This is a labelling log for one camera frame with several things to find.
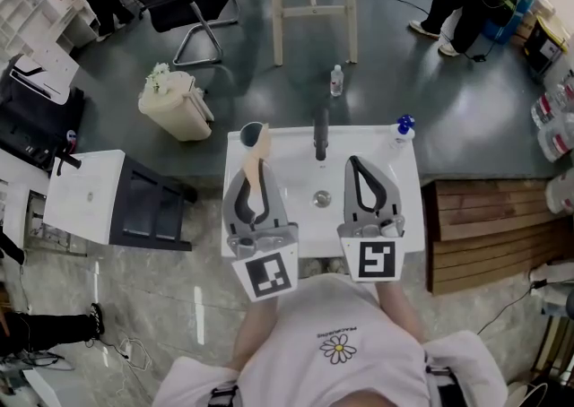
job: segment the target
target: concrete floor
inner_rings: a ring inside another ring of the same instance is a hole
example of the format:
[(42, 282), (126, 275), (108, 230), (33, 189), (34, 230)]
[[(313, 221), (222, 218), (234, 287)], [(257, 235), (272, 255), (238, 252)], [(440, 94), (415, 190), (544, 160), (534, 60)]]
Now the concrete floor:
[[(187, 212), (184, 236), (190, 253), (104, 247), (89, 243), (87, 257), (30, 253), (22, 283), (34, 314), (85, 313), (93, 301), (104, 309), (108, 344), (140, 339), (152, 364), (131, 370), (100, 343), (57, 346), (75, 367), (99, 407), (151, 405), (176, 357), (206, 364), (229, 361), (248, 298), (230, 264), (220, 257), (221, 194), (211, 192)], [(4, 259), (7, 287), (16, 309), (25, 302), (19, 267)], [(525, 275), (488, 286), (432, 297), (425, 288), (424, 253), (408, 255), (401, 283), (419, 312), (425, 334), (439, 338), (458, 330), (478, 332), (528, 289)], [(507, 309), (482, 338), (507, 381), (532, 366), (544, 337), (542, 302), (527, 296)], [(141, 354), (134, 360), (143, 365)]]
[[(289, 19), (284, 66), (274, 67), (271, 0), (238, 0), (240, 24), (215, 31), (225, 49), (221, 65), (191, 69), (209, 91), (212, 136), (179, 143), (137, 110), (144, 78), (157, 62), (171, 62), (186, 28), (158, 34), (147, 15), (79, 57), (75, 83), (92, 98), (79, 151), (112, 148), (174, 177), (222, 176), (226, 138), (250, 121), (271, 127), (310, 126), (318, 105), (330, 106), (333, 125), (384, 125), (409, 113), (417, 120), (414, 147), (422, 178), (545, 178), (557, 173), (542, 155), (530, 106), (542, 88), (529, 79), (524, 58), (511, 46), (495, 47), (488, 62), (439, 56), (438, 43), (406, 29), (424, 13), (394, 0), (357, 0), (359, 63), (348, 57), (340, 17)], [(343, 0), (318, 0), (341, 4)], [(409, 0), (429, 9), (431, 0)], [(308, 0), (285, 0), (287, 5)], [(444, 31), (452, 35), (452, 22)], [(470, 55), (484, 53), (479, 38)], [(187, 53), (211, 51), (200, 33)], [(344, 95), (329, 97), (329, 73), (345, 72)]]

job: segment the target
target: sink basin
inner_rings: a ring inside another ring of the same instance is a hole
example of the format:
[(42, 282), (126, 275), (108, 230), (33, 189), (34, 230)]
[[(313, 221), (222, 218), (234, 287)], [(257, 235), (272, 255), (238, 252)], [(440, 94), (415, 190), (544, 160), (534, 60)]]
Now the sink basin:
[[(326, 159), (317, 161), (312, 127), (269, 132), (272, 145), (266, 161), (280, 187), (289, 222), (299, 225), (299, 257), (344, 255), (337, 227), (344, 222), (344, 167), (352, 155), (369, 160), (397, 184), (405, 218), (404, 251), (424, 250), (421, 189), (411, 143), (391, 155), (388, 126), (330, 126)], [(229, 133), (224, 193), (247, 153), (239, 132)], [(323, 192), (319, 199), (317, 192)], [(227, 237), (222, 223), (222, 256), (235, 257)]]

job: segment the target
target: faucet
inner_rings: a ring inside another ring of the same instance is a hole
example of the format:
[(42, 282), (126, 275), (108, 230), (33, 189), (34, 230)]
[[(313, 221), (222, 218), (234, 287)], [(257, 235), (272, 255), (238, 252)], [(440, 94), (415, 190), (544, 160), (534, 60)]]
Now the faucet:
[(323, 161), (326, 158), (326, 148), (329, 145), (329, 109), (327, 106), (319, 106), (315, 111), (313, 127), (315, 158), (318, 161)]

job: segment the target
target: cup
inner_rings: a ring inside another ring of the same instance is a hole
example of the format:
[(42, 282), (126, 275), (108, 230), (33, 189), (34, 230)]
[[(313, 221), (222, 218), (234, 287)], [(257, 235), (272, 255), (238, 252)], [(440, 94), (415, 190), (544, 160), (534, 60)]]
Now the cup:
[(246, 149), (251, 149), (257, 144), (262, 129), (263, 124), (261, 122), (250, 122), (241, 128), (239, 140)]

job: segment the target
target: flower graphic on shirt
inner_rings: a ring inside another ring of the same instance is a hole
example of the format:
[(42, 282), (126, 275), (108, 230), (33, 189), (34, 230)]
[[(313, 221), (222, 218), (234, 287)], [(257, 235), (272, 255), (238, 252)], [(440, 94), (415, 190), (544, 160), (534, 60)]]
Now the flower graphic on shirt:
[(331, 359), (331, 364), (345, 363), (352, 355), (357, 352), (356, 348), (347, 345), (349, 339), (342, 333), (340, 336), (334, 335), (329, 340), (325, 340), (320, 350), (323, 351), (326, 358)]

